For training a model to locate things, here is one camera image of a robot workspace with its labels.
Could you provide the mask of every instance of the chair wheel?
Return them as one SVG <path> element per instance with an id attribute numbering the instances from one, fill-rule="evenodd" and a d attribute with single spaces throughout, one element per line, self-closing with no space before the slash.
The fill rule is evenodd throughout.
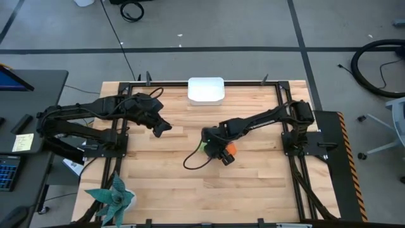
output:
<path id="1" fill-rule="evenodd" d="M 40 212 L 38 212 L 38 215 L 44 215 L 46 214 L 48 211 L 50 210 L 50 208 L 48 206 L 43 206 L 42 210 Z"/>
<path id="2" fill-rule="evenodd" d="M 366 117 L 365 115 L 362 115 L 362 116 L 359 116 L 359 117 L 357 118 L 357 121 L 363 122 L 363 121 L 365 121 L 366 119 L 367 119 L 367 117 Z"/>
<path id="3" fill-rule="evenodd" d="M 365 159 L 367 159 L 367 155 L 365 155 L 363 153 L 358 153 L 357 158 L 359 158 L 360 160 L 365 160 Z"/>

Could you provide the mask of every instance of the orange object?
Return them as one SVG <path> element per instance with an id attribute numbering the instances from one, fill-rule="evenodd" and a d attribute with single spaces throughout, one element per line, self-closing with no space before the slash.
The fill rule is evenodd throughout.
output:
<path id="1" fill-rule="evenodd" d="M 236 155 L 237 150 L 236 150 L 236 146 L 235 146 L 235 144 L 234 144 L 233 142 L 230 142 L 230 143 L 227 145 L 226 150 L 227 150 L 228 153 L 230 153 L 232 156 L 235 156 L 235 155 Z"/>

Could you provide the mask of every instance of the yellow and black hazard tape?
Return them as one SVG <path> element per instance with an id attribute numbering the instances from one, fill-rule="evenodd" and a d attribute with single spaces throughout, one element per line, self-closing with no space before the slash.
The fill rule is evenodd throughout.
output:
<path id="1" fill-rule="evenodd" d="M 350 143 L 349 143 L 349 136 L 347 135 L 346 125 L 344 123 L 343 113 L 337 112 L 337 115 L 339 116 L 340 126 L 342 127 L 342 135 L 343 135 L 344 144 L 345 144 L 345 147 L 346 147 L 347 157 L 349 159 L 349 164 L 350 164 L 350 169 L 351 169 L 351 173 L 352 173 L 354 188 L 356 189 L 356 195 L 357 195 L 357 199 L 358 199 L 358 202 L 359 202 L 361 219 L 363 220 L 363 222 L 368 222 L 366 209 L 365 209 L 365 204 L 364 204 L 364 201 L 363 201 L 363 197 L 361 196 L 359 179 L 358 179 L 358 176 L 357 176 L 356 167 L 354 166 L 352 149 L 351 149 Z"/>

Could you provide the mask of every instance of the black monitor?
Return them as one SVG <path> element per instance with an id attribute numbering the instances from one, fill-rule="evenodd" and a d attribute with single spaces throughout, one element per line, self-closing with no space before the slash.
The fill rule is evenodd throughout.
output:
<path id="1" fill-rule="evenodd" d="M 33 91 L 34 87 L 0 66 L 0 91 Z"/>

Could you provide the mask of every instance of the concrete floor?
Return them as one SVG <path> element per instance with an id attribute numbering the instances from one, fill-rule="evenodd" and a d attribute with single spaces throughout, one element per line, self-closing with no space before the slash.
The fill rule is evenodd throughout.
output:
<path id="1" fill-rule="evenodd" d="M 395 138 L 373 122 L 356 121 L 357 116 L 371 113 L 392 122 L 390 112 L 384 108 L 387 100 L 360 88 L 349 73 L 337 67 L 338 64 L 349 67 L 354 53 L 307 54 L 300 53 L 297 47 L 360 47 L 379 39 L 401 39 L 405 37 L 405 28 L 396 29 L 391 21 L 405 18 L 404 1 L 155 0 L 142 3 L 146 14 L 138 23 L 123 21 L 117 6 L 105 4 L 123 47 L 139 48 L 127 54 L 136 75 L 148 70 L 154 80 L 209 76 L 262 79 L 267 73 L 269 80 L 306 79 L 312 88 L 316 84 L 317 91 L 311 93 L 314 100 L 320 100 L 324 110 L 344 113 L 355 154 Z M 292 6 L 297 21 L 291 17 Z M 296 34 L 298 25 L 302 36 Z M 72 0 L 0 1 L 0 31 L 3 31 L 0 62 L 14 68 L 68 70 L 67 84 L 88 91 L 99 91 L 102 81 L 132 80 L 98 0 L 86 8 L 77 7 Z M 151 49 L 180 45 L 182 48 L 245 48 L 172 53 Z M 255 47 L 296 49 L 261 51 Z M 15 49 L 44 54 L 7 54 L 16 53 Z M 49 54 L 49 49 L 58 50 Z M 80 50 L 70 49 L 91 50 L 80 54 Z M 303 61 L 302 56 L 306 54 L 309 63 Z M 395 59 L 393 53 L 367 53 L 359 67 L 370 82 L 379 86 L 382 85 L 379 65 Z M 404 90 L 404 67 L 405 63 L 399 62 L 384 68 L 387 88 L 391 91 Z M 66 88 L 60 104 L 89 102 L 95 98 L 96 95 Z M 405 185 L 398 181 L 405 175 L 403 152 L 398 148 L 369 156 L 366 161 L 355 161 L 364 204 L 372 222 L 405 224 Z M 76 190 L 77 186 L 53 186 L 48 198 Z M 52 210 L 46 215 L 36 215 L 32 227 L 69 223 L 74 200 L 74 196 L 67 196 L 47 202 Z"/>

